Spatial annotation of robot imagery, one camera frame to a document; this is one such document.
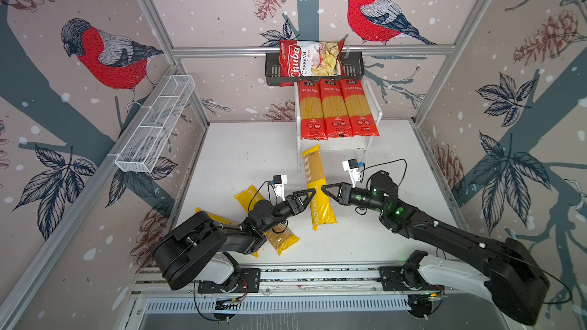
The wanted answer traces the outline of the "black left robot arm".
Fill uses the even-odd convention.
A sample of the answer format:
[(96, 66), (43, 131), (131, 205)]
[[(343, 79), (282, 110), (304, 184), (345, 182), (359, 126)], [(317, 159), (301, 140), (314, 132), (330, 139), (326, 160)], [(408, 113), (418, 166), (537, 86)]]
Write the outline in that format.
[(315, 189), (306, 189), (275, 205), (259, 200), (238, 225), (224, 225), (206, 212), (197, 212), (159, 240), (151, 255), (171, 290), (203, 281), (231, 292), (243, 282), (241, 267), (230, 254), (257, 252), (266, 243), (267, 232), (304, 212), (315, 195)]

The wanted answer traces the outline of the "red spaghetti bag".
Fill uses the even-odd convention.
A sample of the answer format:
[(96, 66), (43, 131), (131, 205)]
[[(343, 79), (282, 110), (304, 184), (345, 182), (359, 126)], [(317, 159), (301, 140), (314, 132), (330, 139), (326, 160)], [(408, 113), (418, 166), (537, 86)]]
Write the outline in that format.
[(335, 80), (321, 79), (319, 91), (327, 137), (352, 137), (353, 131), (339, 83)]
[(301, 138), (327, 140), (319, 83), (300, 81), (298, 83), (298, 93), (301, 114)]
[(359, 80), (339, 81), (354, 136), (378, 137), (379, 132), (371, 113), (365, 90)]

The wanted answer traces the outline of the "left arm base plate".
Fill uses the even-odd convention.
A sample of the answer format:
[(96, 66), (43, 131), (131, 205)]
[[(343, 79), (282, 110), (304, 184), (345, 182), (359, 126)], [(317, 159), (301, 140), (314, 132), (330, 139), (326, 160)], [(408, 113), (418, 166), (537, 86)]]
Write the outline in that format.
[(221, 284), (216, 284), (212, 281), (200, 282), (197, 286), (197, 293), (234, 296), (246, 293), (258, 293), (260, 276), (261, 270), (259, 268), (238, 269)]

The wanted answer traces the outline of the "yellow spaghetti bag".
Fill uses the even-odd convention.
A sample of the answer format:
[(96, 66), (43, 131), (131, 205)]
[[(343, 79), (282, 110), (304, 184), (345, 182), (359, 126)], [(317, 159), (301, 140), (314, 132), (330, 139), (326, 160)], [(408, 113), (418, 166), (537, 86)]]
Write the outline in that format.
[(310, 202), (310, 212), (313, 230), (325, 224), (337, 223), (335, 213), (330, 204), (330, 198), (322, 191), (322, 186), (327, 185), (323, 169), (323, 161), (319, 145), (316, 145), (301, 154), (304, 162), (307, 188), (315, 189), (316, 194)]
[(237, 222), (237, 221), (222, 217), (220, 215), (215, 215), (212, 212), (203, 211), (200, 208), (196, 208), (196, 212), (205, 212), (212, 220), (214, 220), (218, 223), (224, 224), (224, 225), (230, 225), (230, 226), (238, 226), (239, 225), (239, 222)]
[[(237, 194), (235, 199), (246, 212), (251, 212), (257, 202), (265, 200), (263, 195), (257, 192), (254, 185), (249, 186), (248, 189)], [(265, 236), (278, 255), (282, 255), (300, 240), (284, 223), (279, 224), (275, 228), (275, 232), (270, 231)]]

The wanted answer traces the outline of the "black wall basket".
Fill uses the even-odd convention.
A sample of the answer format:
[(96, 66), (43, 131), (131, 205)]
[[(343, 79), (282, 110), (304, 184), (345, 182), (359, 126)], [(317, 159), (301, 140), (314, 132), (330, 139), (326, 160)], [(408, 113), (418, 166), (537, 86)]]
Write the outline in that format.
[(365, 64), (361, 52), (344, 53), (340, 57), (326, 57), (320, 64), (300, 60), (287, 60), (285, 72), (281, 69), (281, 56), (268, 53), (265, 58), (265, 78), (269, 86), (293, 86), (298, 81), (318, 82), (321, 79), (362, 80)]

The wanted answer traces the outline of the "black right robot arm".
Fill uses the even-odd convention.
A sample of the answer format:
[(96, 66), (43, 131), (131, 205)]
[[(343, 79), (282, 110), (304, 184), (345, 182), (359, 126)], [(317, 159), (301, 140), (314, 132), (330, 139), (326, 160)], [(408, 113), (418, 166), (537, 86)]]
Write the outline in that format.
[(457, 229), (405, 203), (398, 189), (385, 171), (373, 174), (366, 189), (351, 183), (321, 187), (342, 206), (378, 212), (380, 223), (388, 231), (423, 241), (457, 259), (443, 262), (421, 258), (417, 273), (428, 284), (487, 299), (523, 325), (537, 323), (550, 282), (523, 244), (513, 238), (497, 241)]

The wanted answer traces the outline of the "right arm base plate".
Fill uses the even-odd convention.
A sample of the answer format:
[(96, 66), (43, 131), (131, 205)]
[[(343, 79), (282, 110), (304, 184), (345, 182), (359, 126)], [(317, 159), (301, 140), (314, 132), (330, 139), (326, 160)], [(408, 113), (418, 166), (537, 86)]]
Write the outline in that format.
[(399, 266), (379, 267), (379, 283), (385, 292), (399, 291), (443, 291), (444, 287), (427, 282), (418, 271), (420, 262), (428, 255), (425, 251), (416, 250)]

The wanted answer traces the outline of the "aluminium mounting rail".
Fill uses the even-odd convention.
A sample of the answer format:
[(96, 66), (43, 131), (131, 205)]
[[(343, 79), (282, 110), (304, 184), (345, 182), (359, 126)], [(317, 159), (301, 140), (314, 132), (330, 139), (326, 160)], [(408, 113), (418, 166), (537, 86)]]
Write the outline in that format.
[[(258, 266), (241, 265), (244, 268), (261, 270), (258, 293), (250, 295), (323, 295), (323, 294), (379, 294), (383, 293), (382, 284), (378, 282), (379, 267), (399, 266), (401, 262), (383, 263), (380, 266), (365, 265), (285, 265)], [(480, 271), (460, 261), (445, 261), (432, 257), (424, 258), (418, 270), (423, 278), (434, 285), (443, 286), (443, 291), (408, 290), (391, 293), (450, 293), (463, 292), (490, 300), (489, 278)], [(141, 269), (129, 291), (132, 297), (160, 295), (186, 296), (191, 290), (197, 292), (197, 286), (203, 281), (194, 281), (180, 290), (171, 290), (160, 270), (154, 267)]]

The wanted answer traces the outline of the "red cassava chips bag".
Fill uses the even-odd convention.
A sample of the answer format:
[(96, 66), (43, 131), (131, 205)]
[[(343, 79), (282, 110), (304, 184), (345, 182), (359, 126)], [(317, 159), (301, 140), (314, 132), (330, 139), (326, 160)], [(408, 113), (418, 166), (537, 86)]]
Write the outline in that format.
[(280, 40), (281, 77), (344, 76), (339, 56), (345, 41)]

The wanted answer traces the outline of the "white two-tier shelf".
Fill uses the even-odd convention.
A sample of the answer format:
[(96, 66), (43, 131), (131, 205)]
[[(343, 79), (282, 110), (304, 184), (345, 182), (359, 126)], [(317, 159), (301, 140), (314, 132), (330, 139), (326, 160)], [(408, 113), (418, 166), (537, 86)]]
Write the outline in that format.
[[(362, 81), (363, 90), (365, 91), (365, 97), (368, 101), (371, 109), (371, 114), (374, 118), (375, 125), (379, 128), (380, 121), (382, 120), (383, 112), (375, 97), (375, 94), (371, 88), (370, 83), (367, 79)], [(294, 100), (296, 108), (296, 159), (297, 159), (297, 171), (301, 172), (303, 169), (303, 161), (301, 153), (307, 149), (314, 147), (315, 145), (320, 146), (320, 150), (323, 152), (327, 151), (353, 151), (356, 157), (364, 157), (369, 148), (371, 147), (374, 137), (368, 136), (355, 136), (355, 137), (337, 137), (330, 138), (327, 141), (322, 140), (305, 140), (301, 139), (301, 112), (299, 102), (299, 92), (297, 83), (294, 84)]]

